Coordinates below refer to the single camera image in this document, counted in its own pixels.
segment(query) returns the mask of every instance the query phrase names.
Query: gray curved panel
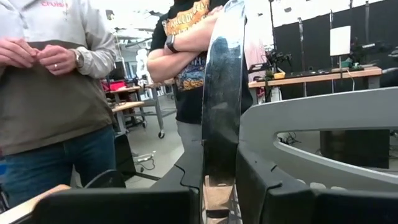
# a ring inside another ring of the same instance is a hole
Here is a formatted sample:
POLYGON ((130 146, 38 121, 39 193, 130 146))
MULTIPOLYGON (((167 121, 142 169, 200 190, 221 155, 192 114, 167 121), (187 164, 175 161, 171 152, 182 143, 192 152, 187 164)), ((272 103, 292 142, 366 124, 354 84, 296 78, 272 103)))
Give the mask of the gray curved panel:
POLYGON ((239 148, 255 151, 306 183, 397 191, 398 176, 317 156, 280 143, 277 133, 398 127, 398 88, 354 91, 256 105, 241 118, 239 148))

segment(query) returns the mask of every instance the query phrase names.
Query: office chair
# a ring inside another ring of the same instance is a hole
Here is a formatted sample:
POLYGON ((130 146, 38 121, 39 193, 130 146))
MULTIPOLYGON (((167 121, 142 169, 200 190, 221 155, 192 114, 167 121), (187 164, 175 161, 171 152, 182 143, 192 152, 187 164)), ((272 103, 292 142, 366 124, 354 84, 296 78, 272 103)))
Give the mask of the office chair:
POLYGON ((91 180, 85 188, 108 188, 121 187, 126 188, 123 175, 117 170, 107 170, 91 180))

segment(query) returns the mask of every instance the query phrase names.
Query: graphic t-shirt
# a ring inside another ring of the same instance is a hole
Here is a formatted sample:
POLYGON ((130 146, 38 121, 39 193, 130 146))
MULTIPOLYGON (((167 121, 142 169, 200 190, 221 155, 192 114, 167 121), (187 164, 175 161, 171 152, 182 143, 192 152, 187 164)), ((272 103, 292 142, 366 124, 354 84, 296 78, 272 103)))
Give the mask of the graphic t-shirt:
MULTIPOLYGON (((168 35, 178 35, 200 22, 215 7, 228 0, 175 0, 169 12, 160 17, 152 35, 151 51, 164 48, 168 35)), ((175 77, 177 121, 201 124, 203 82, 207 52, 202 52, 175 77)), ((242 113, 252 105, 246 60, 243 63, 242 113)))

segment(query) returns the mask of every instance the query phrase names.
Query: man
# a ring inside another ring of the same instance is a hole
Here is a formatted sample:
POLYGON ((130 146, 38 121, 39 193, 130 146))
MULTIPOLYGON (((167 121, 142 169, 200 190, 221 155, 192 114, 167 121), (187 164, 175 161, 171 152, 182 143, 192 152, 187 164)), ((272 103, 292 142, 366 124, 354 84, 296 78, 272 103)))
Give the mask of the man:
POLYGON ((87 184, 115 169, 113 114, 99 78, 114 39, 90 0, 0 0, 3 189, 16 206, 59 184, 72 166, 87 184))
MULTIPOLYGON (((185 150, 201 146, 201 111, 206 51, 214 24, 227 0, 175 0, 152 36, 147 68, 154 82, 175 79, 177 127, 185 150)), ((243 74, 242 112, 252 105, 243 74)))

